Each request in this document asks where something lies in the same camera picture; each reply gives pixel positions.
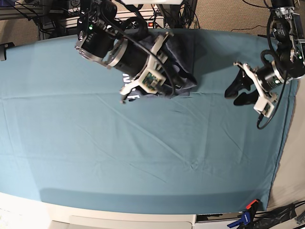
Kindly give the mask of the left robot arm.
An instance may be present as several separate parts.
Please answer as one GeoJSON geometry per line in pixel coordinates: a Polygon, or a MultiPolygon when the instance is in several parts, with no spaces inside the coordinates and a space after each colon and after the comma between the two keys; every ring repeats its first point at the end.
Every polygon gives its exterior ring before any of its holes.
{"type": "Polygon", "coordinates": [[[260,55],[263,67],[249,67],[247,73],[244,69],[246,64],[234,63],[239,72],[224,96],[233,98],[236,106],[255,104],[261,95],[272,98],[273,89],[305,74],[305,36],[300,15],[295,11],[295,2],[273,0],[269,10],[269,49],[260,55]]]}

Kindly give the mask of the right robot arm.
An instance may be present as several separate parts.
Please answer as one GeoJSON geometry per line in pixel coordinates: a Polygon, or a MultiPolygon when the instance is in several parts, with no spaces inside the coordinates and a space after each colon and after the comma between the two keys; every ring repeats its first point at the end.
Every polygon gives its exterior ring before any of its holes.
{"type": "Polygon", "coordinates": [[[179,40],[172,33],[150,33],[144,19],[119,21],[116,14],[111,0],[82,0],[75,49],[83,58],[128,76],[120,90],[122,103],[133,100],[133,92],[172,98],[193,85],[173,49],[179,40]]]}

